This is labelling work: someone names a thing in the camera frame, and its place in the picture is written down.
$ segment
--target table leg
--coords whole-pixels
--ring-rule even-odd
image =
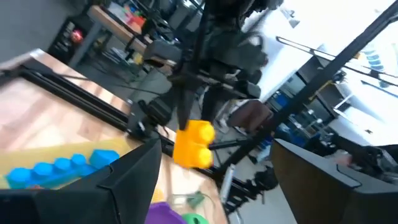
[[[83,42],[73,55],[73,57],[70,59],[68,66],[71,68],[76,68],[76,66],[79,64],[81,59],[84,57],[84,55],[87,53],[88,49],[90,46],[93,44],[93,42],[96,40],[99,32],[102,29],[102,25],[100,22],[95,22],[93,27],[90,29],[89,33],[87,36],[84,38]]]

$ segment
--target floor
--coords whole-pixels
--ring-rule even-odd
[[[32,49],[41,48],[46,50],[53,37],[57,33],[63,20],[76,13],[76,7],[68,0],[2,0],[0,1],[0,62],[23,54]],[[155,97],[151,93],[138,93],[127,88],[115,87],[109,83],[118,82],[114,77],[104,79],[100,73],[92,71],[92,67],[79,67],[78,70],[88,78],[100,85],[104,85],[109,91],[123,99],[133,97],[135,100],[150,100]],[[156,91],[162,93],[167,91],[170,83],[165,77],[152,71],[150,81],[144,85],[135,82],[133,87]],[[192,109],[192,118],[199,118],[200,109],[195,103]],[[175,116],[169,124],[169,128],[176,129],[177,122]],[[218,134],[217,141],[242,138],[242,135],[230,129],[226,134]],[[223,149],[219,152],[221,161],[228,158],[234,149]],[[236,177],[242,180],[251,179],[255,172],[263,170],[260,165],[253,165],[249,159],[243,159],[237,166]],[[262,204],[259,196],[256,201],[246,203],[239,209],[244,223],[272,223],[272,224],[292,224],[295,223],[289,205],[279,187],[268,191],[265,194],[265,204]],[[231,223],[239,223],[236,215],[230,215]]]

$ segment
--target black metal frame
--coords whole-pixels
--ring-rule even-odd
[[[284,122],[288,116],[294,112],[303,109],[304,103],[309,101],[309,98],[316,93],[316,91],[325,84],[332,76],[353,56],[359,52],[365,45],[375,38],[380,31],[382,31],[388,24],[390,19],[398,11],[398,1],[386,9],[361,35],[359,35],[352,43],[349,44],[329,65],[321,71],[321,75],[313,78],[308,85],[301,90],[291,102],[282,108],[270,120],[269,125],[258,132],[257,135],[250,140],[222,142],[221,144],[214,144],[210,146],[211,149],[220,149],[223,147],[231,147],[241,145],[241,147],[231,157],[221,165],[220,168],[211,167],[209,169],[196,169],[200,173],[211,177],[217,185],[221,185],[223,176],[227,168],[231,164],[237,164],[244,158],[251,150],[253,150],[264,138],[273,131],[280,123]],[[0,85],[5,85],[14,78],[21,77],[40,86],[41,88],[61,97],[65,101],[87,111],[89,114],[109,123],[121,131],[126,131],[128,117],[126,114],[105,103],[96,96],[88,93],[84,89],[74,85],[63,77],[49,72],[35,72],[32,67],[22,67],[22,71],[18,70],[8,71],[3,76],[0,76]],[[172,148],[174,143],[164,136],[159,136],[162,140],[162,152],[168,156],[172,156]],[[238,179],[233,179],[232,186],[228,198],[228,203],[225,205],[226,213],[234,212],[243,203],[248,202],[248,199],[255,200],[260,191],[251,185],[244,183]]]

